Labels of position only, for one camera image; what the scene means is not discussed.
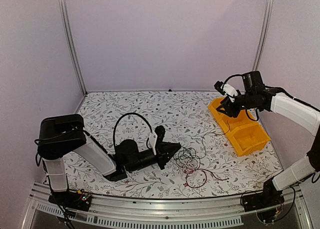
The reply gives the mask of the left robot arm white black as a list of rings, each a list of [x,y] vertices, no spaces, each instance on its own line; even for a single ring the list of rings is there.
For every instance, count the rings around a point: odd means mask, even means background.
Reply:
[[[40,123],[39,137],[35,139],[37,155],[43,160],[49,185],[55,198],[63,205],[74,202],[69,191],[63,157],[74,152],[93,165],[110,182],[117,182],[132,173],[157,164],[163,170],[181,149],[180,143],[164,141],[166,130],[162,125],[150,129],[146,150],[139,151],[133,139],[115,142],[114,154],[107,150],[85,130],[80,114],[48,117]]]

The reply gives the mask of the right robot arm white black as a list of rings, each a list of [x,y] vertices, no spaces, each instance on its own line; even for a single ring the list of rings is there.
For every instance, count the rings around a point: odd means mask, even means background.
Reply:
[[[269,207],[278,199],[278,192],[292,186],[320,170],[320,111],[314,106],[290,95],[282,87],[271,87],[263,83],[259,71],[240,74],[244,93],[228,84],[217,81],[214,88],[224,96],[217,111],[230,118],[236,118],[240,111],[254,109],[284,116],[300,125],[314,137],[306,156],[293,163],[263,185],[258,202]]]

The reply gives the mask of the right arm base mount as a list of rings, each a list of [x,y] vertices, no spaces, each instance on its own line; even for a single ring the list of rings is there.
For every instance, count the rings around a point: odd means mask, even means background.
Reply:
[[[273,223],[284,208],[284,196],[276,191],[274,195],[268,192],[245,191],[240,197],[240,204],[245,212],[256,212],[260,222]]]

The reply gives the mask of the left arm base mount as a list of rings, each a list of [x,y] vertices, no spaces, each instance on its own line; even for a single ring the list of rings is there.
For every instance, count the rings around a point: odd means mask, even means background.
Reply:
[[[52,191],[48,201],[58,206],[88,212],[91,206],[93,194],[83,189],[78,191]]]

